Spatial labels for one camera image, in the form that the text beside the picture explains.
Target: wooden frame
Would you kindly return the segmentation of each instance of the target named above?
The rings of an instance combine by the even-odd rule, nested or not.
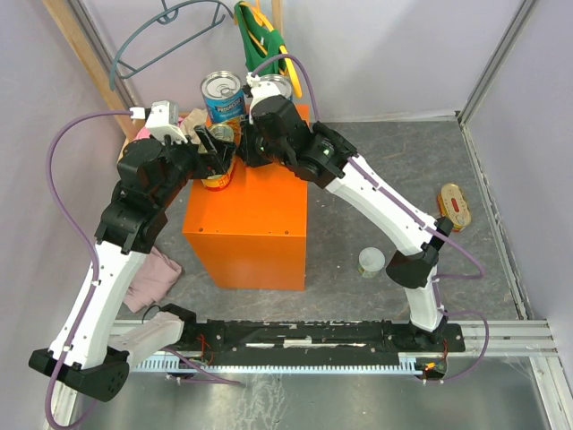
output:
[[[107,106],[112,110],[124,110],[125,106],[122,100],[115,91],[109,89],[108,71],[99,62],[91,44],[74,18],[68,2],[66,0],[42,0],[42,2],[73,52],[80,59],[81,65],[90,75]],[[282,0],[272,0],[272,18],[274,27],[282,34]],[[122,128],[128,142],[135,138],[142,127],[141,120],[132,121],[128,116],[115,116],[115,120]]]

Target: food can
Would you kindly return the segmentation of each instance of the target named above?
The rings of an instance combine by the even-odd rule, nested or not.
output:
[[[232,142],[235,138],[233,129],[228,124],[214,124],[209,127],[209,133],[220,141]],[[233,174],[235,173],[235,155],[231,159],[231,166],[224,175],[213,175],[207,179],[202,179],[203,186],[210,191],[220,191],[230,184]]]
[[[201,82],[201,93],[211,122],[229,124],[235,133],[235,140],[240,141],[241,119],[246,110],[239,77],[225,71],[208,74]]]
[[[472,214],[467,206],[466,197],[456,184],[445,184],[438,194],[440,214],[454,223],[454,231],[461,231],[472,222]]]
[[[261,76],[261,82],[273,82],[278,86],[280,93],[285,96],[285,99],[293,100],[293,83],[289,78],[282,74],[265,74]]]

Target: wire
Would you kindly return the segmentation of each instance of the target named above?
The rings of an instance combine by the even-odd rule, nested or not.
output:
[[[239,381],[231,381],[230,379],[225,379],[225,378],[221,378],[220,376],[216,376],[215,374],[210,374],[209,372],[207,372],[206,370],[204,370],[200,365],[197,365],[196,363],[194,363],[193,361],[191,361],[189,358],[182,356],[181,354],[179,354],[177,351],[175,351],[174,349],[171,348],[163,348],[161,349],[162,351],[168,352],[169,354],[173,354],[176,357],[179,357],[179,359],[181,361],[183,361],[186,365],[188,365],[189,367],[195,369],[197,372],[199,372],[200,374],[204,374],[205,376],[211,378],[210,380],[193,380],[190,379],[188,380],[189,382],[194,382],[197,383],[199,381],[204,382],[204,383],[225,383],[227,385],[242,385]]]
[[[485,318],[485,315],[479,311],[459,311],[459,312],[447,312],[445,310],[442,309],[442,304],[441,304],[441,299],[440,299],[440,290],[438,289],[438,282],[440,279],[451,279],[451,280],[479,280],[481,278],[483,278],[483,276],[485,276],[485,268],[482,266],[482,264],[480,262],[477,261],[477,259],[475,257],[473,257],[468,251],[466,251],[464,248],[462,248],[461,245],[459,245],[458,243],[454,242],[452,239],[450,239],[449,237],[443,235],[442,233],[440,233],[439,231],[435,230],[434,228],[430,228],[428,226],[426,226],[426,224],[420,219],[420,217],[418,217],[410,208],[408,208],[403,202],[401,202],[393,193],[391,193],[390,191],[388,191],[386,188],[384,188],[384,186],[378,184],[378,182],[368,174],[368,172],[366,172],[355,160],[353,157],[350,157],[348,159],[348,163],[350,163],[350,165],[358,172],[360,173],[364,179],[366,179],[370,184],[372,184],[372,186],[377,189],[378,191],[380,191],[382,194],[384,194],[386,197],[388,197],[394,204],[396,204],[402,211],[404,211],[407,215],[410,216],[410,218],[412,218],[414,220],[414,222],[416,224],[418,224],[420,226],[420,228],[423,228],[425,231],[427,231],[428,233],[431,233],[432,235],[434,235],[435,237],[437,237],[438,239],[444,241],[445,243],[447,243],[448,245],[453,246],[454,248],[456,248],[460,253],[462,253],[479,271],[479,273],[477,274],[472,274],[472,275],[468,275],[468,274],[456,274],[456,273],[437,273],[435,276],[432,277],[432,288],[433,288],[433,293],[435,296],[435,300],[436,300],[436,306],[438,307],[438,311],[447,317],[458,317],[458,316],[464,316],[464,315],[476,315],[478,316],[482,321],[483,321],[483,328],[485,329],[485,340],[483,342],[483,347],[482,347],[482,351],[480,352],[479,356],[477,357],[477,359],[475,360],[475,362],[469,366],[466,370],[464,370],[463,372],[456,374],[454,376],[450,376],[447,378],[443,378],[440,381],[433,381],[433,382],[437,382],[437,383],[444,383],[446,381],[454,381],[462,376],[464,376],[465,374],[468,374],[469,372],[471,372],[472,370],[474,370],[483,360],[483,357],[485,356],[485,352],[487,351],[487,347],[490,343],[490,325],[487,323],[487,319]]]
[[[80,236],[81,241],[88,248],[88,252],[90,253],[91,266],[92,266],[92,270],[93,270],[93,272],[91,273],[92,284],[90,285],[90,288],[88,289],[88,294],[86,295],[86,297],[83,300],[83,303],[81,304],[80,311],[78,312],[77,316],[75,317],[75,320],[73,321],[72,327],[70,328],[70,330],[68,332],[67,338],[65,338],[64,349],[60,352],[60,357],[57,359],[56,366],[54,367],[54,371],[50,375],[50,380],[47,383],[47,393],[46,393],[46,401],[44,402],[44,410],[46,412],[47,422],[56,430],[73,428],[73,427],[78,426],[88,417],[88,415],[94,409],[95,404],[96,404],[96,401],[94,400],[92,402],[92,404],[89,406],[88,410],[86,410],[81,415],[81,417],[79,417],[74,423],[72,423],[68,426],[60,426],[56,422],[56,419],[54,418],[54,414],[52,413],[52,397],[54,396],[54,388],[56,387],[57,376],[60,374],[60,370],[62,369],[62,366],[64,365],[65,357],[67,356],[67,349],[69,347],[71,347],[73,337],[75,336],[75,333],[78,331],[78,328],[80,327],[81,320],[83,319],[83,316],[86,314],[86,311],[88,310],[88,306],[90,306],[91,299],[93,298],[93,295],[96,292],[96,285],[95,284],[98,282],[98,278],[99,278],[99,258],[98,258],[98,254],[96,253],[94,246],[91,244],[90,240],[88,239],[86,234],[83,232],[81,227],[75,222],[75,220],[72,218],[70,213],[67,211],[67,209],[64,206],[64,203],[62,202],[62,199],[60,199],[60,196],[57,193],[56,185],[54,184],[54,176],[53,176],[53,172],[52,172],[52,160],[54,158],[54,152],[56,151],[56,146],[60,142],[60,139],[62,139],[62,136],[68,130],[70,130],[72,127],[74,127],[75,125],[77,125],[83,121],[86,121],[88,119],[96,118],[99,116],[114,116],[114,115],[129,115],[129,116],[131,116],[132,114],[133,113],[130,110],[109,110],[106,112],[95,112],[92,114],[78,116],[73,121],[70,121],[68,124],[64,125],[64,127],[62,127],[62,129],[59,132],[57,132],[56,136],[54,137],[54,139],[50,143],[50,146],[47,149],[47,156],[46,156],[47,188],[49,189],[50,193],[52,194],[52,198],[54,199],[54,202],[56,202],[57,208],[62,212],[62,214],[64,215],[64,218],[70,223],[70,225],[75,230],[75,232]]]
[[[147,311],[145,311],[145,314],[143,314],[143,317],[141,318],[141,323],[145,323],[145,317],[146,317],[147,314],[150,312],[150,310],[153,309],[154,307],[158,308],[159,311],[161,310],[161,306],[160,306],[160,305],[151,305],[150,307],[147,308]]]
[[[312,111],[314,112],[314,121],[317,122],[320,121],[321,117],[319,115],[319,109],[316,103],[316,98],[314,97],[314,90],[312,90],[311,78],[309,78],[308,73],[306,72],[306,69],[304,69],[303,64],[295,56],[291,54],[278,54],[277,56],[272,56],[271,58],[267,58],[265,61],[263,61],[254,68],[254,70],[252,71],[252,76],[257,76],[261,72],[261,70],[263,70],[268,65],[274,63],[275,61],[283,60],[285,58],[293,60],[296,63],[296,65],[298,65],[298,68],[301,69],[301,73],[303,74],[304,80],[306,81],[306,86],[308,87],[308,93],[311,96]]]
[[[448,351],[448,340],[444,339],[444,352],[441,355],[441,359],[445,360],[446,358],[448,358],[448,353],[449,353],[449,351]]]
[[[368,174],[368,172],[366,172],[354,160],[353,157],[350,157],[348,159],[348,163],[350,163],[350,165],[352,165],[352,167],[355,168],[356,171],[358,171],[358,173],[360,173],[364,177],[364,179],[366,179],[370,184],[372,184],[372,186],[374,186],[374,188],[376,188],[378,191],[380,191],[382,194],[384,194],[386,197],[388,197],[394,204],[396,204],[402,211],[404,211],[410,218],[412,218],[414,220],[414,222],[420,226],[420,228],[425,229],[425,231],[427,231],[428,233],[432,234],[433,236],[436,236],[438,239],[440,239],[440,240],[444,241],[445,243],[447,243],[448,245],[456,248],[462,255],[464,255],[467,258],[467,260],[469,260],[477,268],[477,270],[479,270],[479,273],[477,273],[475,275],[456,274],[456,273],[438,273],[434,276],[435,280],[436,279],[480,280],[481,278],[483,278],[485,276],[485,268],[482,266],[482,264],[480,262],[478,262],[477,259],[473,255],[471,255],[468,251],[466,251],[464,248],[462,248],[461,245],[454,242],[449,237],[442,235],[442,233],[435,230],[434,228],[426,226],[425,222],[423,222],[420,219],[420,217],[418,217],[410,208],[408,208],[403,202],[401,202],[393,193],[388,191],[382,185],[378,184],[378,182],[376,182],[376,180],[373,177],[371,177]]]

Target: orange box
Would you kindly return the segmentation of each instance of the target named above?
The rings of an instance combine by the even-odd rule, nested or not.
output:
[[[297,106],[309,120],[309,107]],[[277,165],[237,158],[221,191],[193,181],[183,234],[221,288],[304,290],[307,184]]]

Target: cable clip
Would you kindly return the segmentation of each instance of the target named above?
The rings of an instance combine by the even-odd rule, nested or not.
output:
[[[130,107],[132,111],[131,119],[145,119],[145,107]]]

